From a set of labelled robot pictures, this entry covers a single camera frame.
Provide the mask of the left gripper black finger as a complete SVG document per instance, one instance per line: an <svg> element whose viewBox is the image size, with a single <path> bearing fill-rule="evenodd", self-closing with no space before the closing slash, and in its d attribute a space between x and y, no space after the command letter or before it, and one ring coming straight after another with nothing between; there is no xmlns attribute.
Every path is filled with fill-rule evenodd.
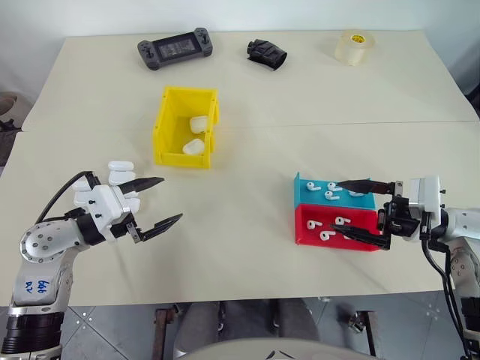
<svg viewBox="0 0 480 360"><path fill-rule="evenodd" d="M141 192L164 181L161 177L149 177L149 178L136 178L131 181L127 181L124 184L120 184L118 187L123 194L129 194L131 192Z"/></svg>
<svg viewBox="0 0 480 360"><path fill-rule="evenodd" d="M148 240L165 233L175 223L177 223L182 216L183 214L177 214L161 220L160 222L157 222L153 228L146 230L145 232L143 232L140 228L137 228L135 222L130 222L127 224L127 231L135 243L147 242Z"/></svg>

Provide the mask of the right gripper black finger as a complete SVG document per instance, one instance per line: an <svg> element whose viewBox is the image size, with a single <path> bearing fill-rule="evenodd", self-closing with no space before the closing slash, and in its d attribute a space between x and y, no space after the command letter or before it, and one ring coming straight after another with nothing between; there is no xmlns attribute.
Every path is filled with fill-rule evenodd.
<svg viewBox="0 0 480 360"><path fill-rule="evenodd" d="M332 224L331 228L349 239L374 245L385 251L389 250L391 246L391 237L389 235L375 235L367 229L347 225Z"/></svg>
<svg viewBox="0 0 480 360"><path fill-rule="evenodd" d="M394 182L372 181L370 179L346 180L337 183L341 188L360 194L390 194L395 192Z"/></svg>

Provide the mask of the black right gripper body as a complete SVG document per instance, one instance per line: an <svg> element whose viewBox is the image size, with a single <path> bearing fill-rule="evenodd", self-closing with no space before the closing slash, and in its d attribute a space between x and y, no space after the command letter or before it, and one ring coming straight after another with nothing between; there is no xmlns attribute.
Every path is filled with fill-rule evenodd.
<svg viewBox="0 0 480 360"><path fill-rule="evenodd" d="M379 182L377 194L391 195L377 212L377 229L381 232L380 244L390 244L392 236L410 237L420 224L410 213L409 200L403 197L403 182Z"/></svg>

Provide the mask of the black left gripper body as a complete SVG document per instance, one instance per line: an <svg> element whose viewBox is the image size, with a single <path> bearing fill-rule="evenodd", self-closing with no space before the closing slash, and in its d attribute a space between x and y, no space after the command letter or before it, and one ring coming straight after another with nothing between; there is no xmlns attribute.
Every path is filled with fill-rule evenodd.
<svg viewBox="0 0 480 360"><path fill-rule="evenodd" d="M131 212L123 214L119 219L115 220L109 228L109 231L115 239L125 236L134 231L135 218Z"/></svg>

